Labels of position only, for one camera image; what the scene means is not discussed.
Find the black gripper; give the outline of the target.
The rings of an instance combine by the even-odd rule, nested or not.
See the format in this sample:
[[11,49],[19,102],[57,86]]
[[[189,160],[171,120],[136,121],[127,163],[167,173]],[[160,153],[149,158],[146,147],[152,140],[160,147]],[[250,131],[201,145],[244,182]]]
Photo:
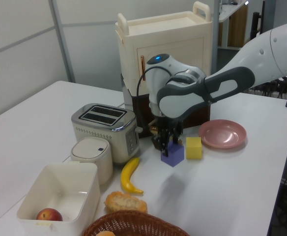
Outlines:
[[174,144],[182,144],[180,135],[183,133],[183,121],[168,118],[166,116],[155,117],[153,126],[156,127],[158,133],[160,134],[159,143],[161,153],[165,157],[168,157],[168,143],[170,140],[170,135],[172,135],[172,142]]

